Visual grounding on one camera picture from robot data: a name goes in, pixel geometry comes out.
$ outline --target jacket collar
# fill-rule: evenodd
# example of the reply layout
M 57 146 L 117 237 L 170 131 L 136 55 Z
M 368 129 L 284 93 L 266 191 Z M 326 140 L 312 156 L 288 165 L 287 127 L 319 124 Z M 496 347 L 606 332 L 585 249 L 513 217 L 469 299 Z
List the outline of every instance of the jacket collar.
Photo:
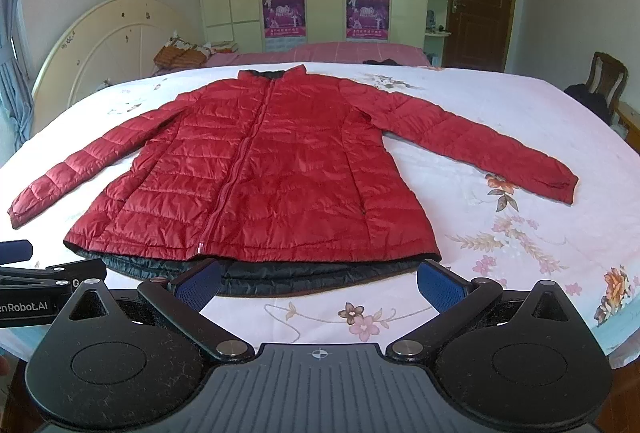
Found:
M 295 77 L 305 76 L 305 75 L 306 75 L 306 67 L 304 65 L 298 65 L 297 67 L 293 67 L 293 68 L 290 68 L 289 70 L 287 70 L 284 73 L 283 78 L 284 79 L 293 79 Z M 266 78 L 266 77 L 256 76 L 250 70 L 241 70 L 241 71 L 239 71 L 238 72 L 238 79 L 240 79 L 242 81 L 258 82 L 260 84 L 263 83 L 263 82 L 268 82 L 269 81 L 269 79 Z

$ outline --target cream headboard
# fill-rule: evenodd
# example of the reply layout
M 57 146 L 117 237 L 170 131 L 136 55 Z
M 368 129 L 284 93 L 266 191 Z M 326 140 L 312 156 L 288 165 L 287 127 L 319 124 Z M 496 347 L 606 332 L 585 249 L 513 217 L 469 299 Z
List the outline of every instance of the cream headboard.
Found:
M 105 81 L 115 85 L 149 77 L 154 56 L 174 30 L 193 41 L 183 17 L 157 0 L 108 0 L 86 12 L 58 40 L 38 74 L 32 135 Z

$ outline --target zipper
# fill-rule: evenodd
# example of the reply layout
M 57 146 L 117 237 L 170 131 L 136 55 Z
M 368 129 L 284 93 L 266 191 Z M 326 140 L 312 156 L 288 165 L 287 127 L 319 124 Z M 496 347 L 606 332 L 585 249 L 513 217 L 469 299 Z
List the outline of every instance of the zipper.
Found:
M 223 187 L 220 188 L 220 193 L 218 194 L 216 205 L 211 215 L 209 216 L 209 219 L 207 220 L 207 223 L 204 227 L 203 232 L 200 234 L 200 239 L 198 241 L 199 243 L 198 243 L 197 254 L 202 254 L 204 252 L 204 246 L 207 241 L 207 238 L 209 238 L 210 233 L 212 232 L 213 229 L 215 229 L 215 226 L 218 224 L 218 221 L 220 220 L 220 216 L 222 215 L 222 209 L 224 209 L 224 207 L 226 206 L 226 203 L 228 202 L 229 194 L 231 193 L 231 190 L 233 189 L 236 182 L 238 181 L 238 176 L 240 174 L 242 166 L 244 165 L 244 160 L 246 159 L 246 155 L 249 152 L 249 149 L 251 148 L 251 143 L 254 141 L 255 136 L 258 134 L 258 130 L 260 130 L 260 126 L 262 125 L 262 121 L 264 120 L 264 116 L 267 111 L 267 104 L 269 103 L 269 99 L 271 98 L 271 92 L 273 92 L 274 83 L 275 83 L 275 80 L 272 80 L 270 81 L 270 84 L 267 86 L 267 91 L 265 92 L 264 97 L 262 99 L 262 105 L 260 105 L 260 110 L 258 111 L 258 115 L 255 118 L 254 125 L 251 127 L 251 132 L 249 132 L 248 136 L 242 139 L 242 142 L 238 147 L 238 158 L 233 163 L 233 166 L 231 166 L 229 176 L 225 184 L 223 185 Z

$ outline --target poster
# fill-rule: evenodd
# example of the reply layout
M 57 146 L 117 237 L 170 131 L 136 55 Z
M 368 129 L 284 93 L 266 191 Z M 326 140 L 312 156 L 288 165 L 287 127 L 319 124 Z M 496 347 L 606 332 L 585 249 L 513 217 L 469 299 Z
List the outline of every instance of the poster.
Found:
M 389 0 L 347 0 L 347 39 L 388 37 Z
M 305 0 L 262 0 L 262 15 L 267 52 L 306 42 Z

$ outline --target door handle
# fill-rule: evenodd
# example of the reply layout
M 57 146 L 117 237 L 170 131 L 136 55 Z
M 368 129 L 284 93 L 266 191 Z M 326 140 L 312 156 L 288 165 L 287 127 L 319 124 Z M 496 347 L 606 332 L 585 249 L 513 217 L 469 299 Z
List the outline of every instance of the door handle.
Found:
M 459 7 L 466 7 L 466 4 L 461 4 L 458 0 L 453 0 L 453 4 L 451 5 L 451 13 L 456 14 Z

